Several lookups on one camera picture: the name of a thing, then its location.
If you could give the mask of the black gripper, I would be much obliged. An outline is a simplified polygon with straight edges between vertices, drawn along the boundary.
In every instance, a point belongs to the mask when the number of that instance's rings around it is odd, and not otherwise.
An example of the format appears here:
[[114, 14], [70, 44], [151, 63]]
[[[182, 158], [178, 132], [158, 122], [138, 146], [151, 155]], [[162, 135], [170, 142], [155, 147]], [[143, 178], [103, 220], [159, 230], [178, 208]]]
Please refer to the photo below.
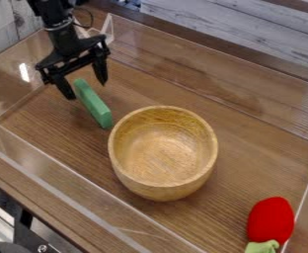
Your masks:
[[74, 100], [75, 95], [63, 78], [86, 64], [91, 64], [94, 75], [101, 85], [107, 81], [106, 58], [110, 54], [103, 35], [81, 39], [71, 21], [58, 26], [44, 25], [50, 43], [50, 54], [36, 63], [44, 83], [52, 83], [66, 100]]

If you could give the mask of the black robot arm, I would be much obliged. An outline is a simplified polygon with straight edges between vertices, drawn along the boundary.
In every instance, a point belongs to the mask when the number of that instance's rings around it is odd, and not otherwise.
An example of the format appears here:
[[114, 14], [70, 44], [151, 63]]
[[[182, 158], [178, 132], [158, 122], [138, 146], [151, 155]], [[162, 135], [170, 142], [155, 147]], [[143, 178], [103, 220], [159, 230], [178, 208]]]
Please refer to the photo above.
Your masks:
[[50, 54], [35, 64], [44, 84], [52, 84], [66, 100], [75, 95], [65, 76], [91, 65], [101, 84], [107, 81], [106, 58], [110, 54], [106, 36], [97, 35], [85, 39], [78, 37], [71, 10], [75, 0], [26, 0], [36, 17], [42, 19], [43, 29], [50, 38]]

